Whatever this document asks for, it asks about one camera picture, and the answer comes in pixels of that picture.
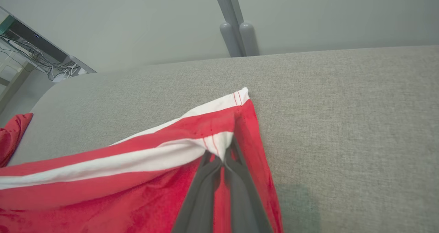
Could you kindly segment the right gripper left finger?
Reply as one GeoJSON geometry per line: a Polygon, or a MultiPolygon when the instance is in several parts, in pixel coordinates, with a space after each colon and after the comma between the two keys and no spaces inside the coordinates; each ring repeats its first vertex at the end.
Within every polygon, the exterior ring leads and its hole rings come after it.
{"type": "Polygon", "coordinates": [[[221,167],[220,158],[206,150],[171,232],[213,232],[214,195],[220,182],[221,167]]]}

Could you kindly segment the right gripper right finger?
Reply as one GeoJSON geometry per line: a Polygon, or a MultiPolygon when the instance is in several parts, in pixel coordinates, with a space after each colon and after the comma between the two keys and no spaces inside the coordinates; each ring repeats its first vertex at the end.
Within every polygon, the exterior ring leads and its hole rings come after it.
{"type": "Polygon", "coordinates": [[[232,233],[272,233],[273,229],[235,137],[224,157],[232,233]]]}

